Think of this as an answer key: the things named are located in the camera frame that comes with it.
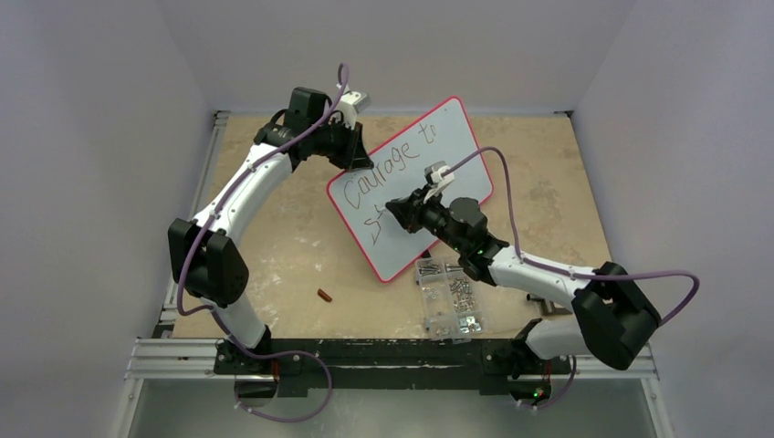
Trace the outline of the pink framed whiteboard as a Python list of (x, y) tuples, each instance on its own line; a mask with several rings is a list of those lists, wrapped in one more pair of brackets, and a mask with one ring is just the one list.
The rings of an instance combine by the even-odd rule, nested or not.
[(425, 185), (426, 167), (455, 165), (477, 148), (463, 101), (453, 96), (372, 151), (372, 169), (343, 172), (328, 182), (330, 201), (381, 282), (393, 281), (437, 240), (425, 230), (407, 233), (374, 205), (410, 195)]

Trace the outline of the brown marker cap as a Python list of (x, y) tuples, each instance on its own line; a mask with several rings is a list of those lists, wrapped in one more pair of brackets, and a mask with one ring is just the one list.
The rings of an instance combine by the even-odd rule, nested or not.
[(331, 297), (331, 296), (330, 296), (330, 295), (329, 295), (327, 292), (325, 292), (325, 291), (324, 291), (324, 290), (322, 290), (322, 289), (319, 289), (319, 290), (317, 291), (317, 295), (318, 295), (318, 296), (319, 296), (319, 297), (320, 297), (322, 300), (324, 300), (324, 301), (325, 301), (325, 302), (327, 302), (327, 303), (330, 303), (330, 302), (332, 301), (332, 297)]

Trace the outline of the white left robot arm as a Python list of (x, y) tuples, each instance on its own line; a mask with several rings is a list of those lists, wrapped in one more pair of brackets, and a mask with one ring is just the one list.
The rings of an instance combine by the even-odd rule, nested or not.
[(248, 372), (282, 353), (271, 348), (271, 332), (246, 296), (249, 269), (239, 243), (259, 209), (311, 156), (326, 158), (345, 172), (374, 166), (365, 151), (358, 116), (369, 96), (346, 85), (338, 94), (293, 89), (288, 106), (261, 127), (245, 160), (218, 195), (189, 220), (174, 220), (167, 232), (176, 306), (180, 316), (208, 312), (225, 334), (223, 356)]

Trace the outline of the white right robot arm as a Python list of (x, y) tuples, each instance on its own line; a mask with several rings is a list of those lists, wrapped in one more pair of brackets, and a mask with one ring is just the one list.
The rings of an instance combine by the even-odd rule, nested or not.
[(659, 311), (621, 266), (572, 267), (523, 253), (489, 232), (476, 200), (460, 197), (445, 206), (440, 196), (424, 195), (417, 189), (385, 207), (408, 233), (425, 230), (457, 252), (458, 265), (471, 279), (522, 290), (574, 315), (534, 324), (512, 348), (520, 369), (536, 370), (561, 355), (591, 354), (626, 370), (662, 326)]

